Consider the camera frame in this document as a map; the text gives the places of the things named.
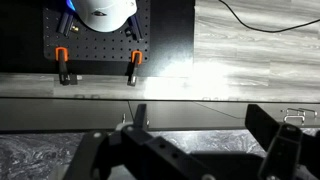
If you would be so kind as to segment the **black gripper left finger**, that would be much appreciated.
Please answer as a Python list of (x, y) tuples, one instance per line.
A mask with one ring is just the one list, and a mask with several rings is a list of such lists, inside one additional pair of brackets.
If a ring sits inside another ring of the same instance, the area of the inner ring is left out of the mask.
[(147, 132), (147, 106), (140, 104), (131, 123), (109, 134), (85, 134), (64, 180), (107, 180), (119, 165), (137, 180), (214, 180), (208, 167), (162, 137)]

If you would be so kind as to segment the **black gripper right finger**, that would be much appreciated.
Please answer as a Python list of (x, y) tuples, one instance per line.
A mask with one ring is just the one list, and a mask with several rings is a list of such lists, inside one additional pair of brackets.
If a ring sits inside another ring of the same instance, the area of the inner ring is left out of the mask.
[(267, 153), (258, 171), (259, 180), (295, 180), (299, 165), (320, 179), (319, 135), (277, 122), (257, 104), (247, 106), (245, 127)]

